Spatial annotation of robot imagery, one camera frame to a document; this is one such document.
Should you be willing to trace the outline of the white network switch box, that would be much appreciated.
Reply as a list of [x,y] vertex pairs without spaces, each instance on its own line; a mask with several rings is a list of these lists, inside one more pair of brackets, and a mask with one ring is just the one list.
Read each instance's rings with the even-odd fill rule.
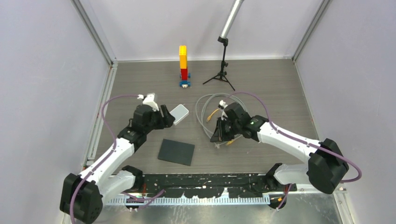
[[179,104],[170,111],[170,114],[175,118],[173,124],[177,125],[188,116],[189,110],[183,104]]

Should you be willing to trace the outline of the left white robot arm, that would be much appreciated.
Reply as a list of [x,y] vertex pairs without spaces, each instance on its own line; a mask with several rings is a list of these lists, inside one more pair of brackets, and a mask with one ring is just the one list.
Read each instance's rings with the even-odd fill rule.
[[129,124],[99,159],[78,175],[66,176],[60,210],[72,220],[92,224],[104,205],[118,194],[127,189],[132,193],[140,192],[143,187],[141,170],[128,165],[117,175],[112,174],[146,142],[151,131],[169,128],[174,121],[166,105],[161,105],[157,111],[150,105],[138,105]]

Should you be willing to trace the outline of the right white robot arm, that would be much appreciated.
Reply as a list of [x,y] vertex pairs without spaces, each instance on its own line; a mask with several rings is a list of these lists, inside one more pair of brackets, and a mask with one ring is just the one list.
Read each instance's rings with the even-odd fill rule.
[[305,138],[270,123],[260,115],[251,117],[239,104],[221,100],[222,115],[217,119],[211,142],[228,142],[243,136],[259,143],[279,148],[298,158],[302,163],[276,163],[257,183],[263,192],[279,191],[288,184],[310,184],[325,194],[332,194],[349,170],[347,162],[335,141]]

